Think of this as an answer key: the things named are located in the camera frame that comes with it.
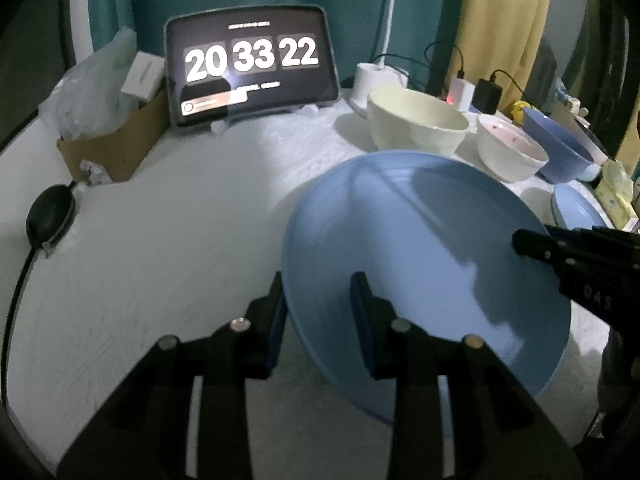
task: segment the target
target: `plastic bag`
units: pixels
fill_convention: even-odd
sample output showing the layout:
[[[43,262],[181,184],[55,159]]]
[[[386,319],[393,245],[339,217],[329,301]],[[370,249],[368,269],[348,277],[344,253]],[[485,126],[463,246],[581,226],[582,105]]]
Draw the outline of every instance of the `plastic bag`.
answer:
[[[111,43],[69,69],[38,107],[46,126],[64,140],[110,134],[138,109],[138,100],[120,92],[136,57],[136,33],[119,30]]]

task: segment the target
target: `blue plate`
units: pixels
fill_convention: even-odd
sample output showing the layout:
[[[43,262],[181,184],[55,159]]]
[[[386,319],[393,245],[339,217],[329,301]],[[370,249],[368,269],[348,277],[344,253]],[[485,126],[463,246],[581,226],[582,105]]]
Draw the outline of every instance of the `blue plate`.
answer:
[[[571,311],[551,267],[513,251],[519,228],[546,234],[509,189],[461,162],[390,151],[333,168],[300,200],[284,239],[302,343],[342,394],[392,421],[396,383],[369,377],[351,311],[350,277],[363,270],[374,294],[432,335],[481,335],[536,395],[558,365]]]
[[[558,227],[564,229],[591,229],[607,226],[594,206],[567,184],[556,186],[552,208]]]

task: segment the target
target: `white tabletop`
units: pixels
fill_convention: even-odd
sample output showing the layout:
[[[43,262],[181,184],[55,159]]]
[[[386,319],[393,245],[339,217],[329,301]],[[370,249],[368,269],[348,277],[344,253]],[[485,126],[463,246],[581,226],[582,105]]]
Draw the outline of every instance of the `white tabletop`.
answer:
[[[50,184],[70,180],[53,139],[36,121],[0,157],[0,240],[20,239],[0,265],[15,276],[28,251],[20,237],[29,206]],[[55,468],[161,335],[210,335],[264,295],[308,183],[373,150],[366,121],[339,102],[313,119],[243,121],[219,138],[169,132],[130,182],[79,186],[74,225],[34,264],[12,339],[10,411],[41,459]],[[481,167],[474,136],[458,154]],[[551,222],[551,185],[532,178],[509,187]],[[574,305],[562,362],[538,399],[571,444],[596,410],[607,330]],[[248,386],[248,411],[257,479],[386,475],[390,428],[325,383],[290,326],[273,379]]]

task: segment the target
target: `metal bolt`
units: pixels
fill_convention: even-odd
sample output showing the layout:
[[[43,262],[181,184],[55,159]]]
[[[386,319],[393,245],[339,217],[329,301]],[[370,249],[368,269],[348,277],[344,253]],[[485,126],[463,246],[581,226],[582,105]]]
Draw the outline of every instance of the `metal bolt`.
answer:
[[[484,341],[479,335],[471,334],[465,337],[465,345],[473,350],[479,350],[484,346]]]
[[[229,323],[229,328],[234,332],[246,332],[251,327],[251,321],[245,317],[236,317]]]
[[[409,332],[410,328],[411,328],[411,322],[407,321],[406,319],[402,319],[401,317],[396,317],[391,322],[391,330],[393,330],[397,334],[405,334]]]
[[[161,350],[172,350],[178,344],[178,338],[175,335],[165,335],[158,341],[158,348]]]

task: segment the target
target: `number 22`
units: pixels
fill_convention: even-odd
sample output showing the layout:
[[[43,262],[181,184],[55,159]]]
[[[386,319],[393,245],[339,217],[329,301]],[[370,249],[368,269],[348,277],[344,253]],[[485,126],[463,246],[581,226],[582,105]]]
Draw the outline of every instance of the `number 22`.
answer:
[[[305,55],[302,57],[302,59],[293,57],[298,47],[303,48],[304,46],[307,46],[308,49],[306,50]],[[298,44],[296,44],[296,41],[293,38],[282,38],[280,40],[280,44],[278,45],[278,47],[279,48],[289,47],[289,51],[285,54],[285,57],[282,59],[282,66],[298,66],[300,64],[302,65],[318,64],[318,58],[311,57],[313,53],[316,51],[316,42],[312,38],[309,38],[307,36],[305,36],[304,38],[300,38],[300,40],[298,40]]]

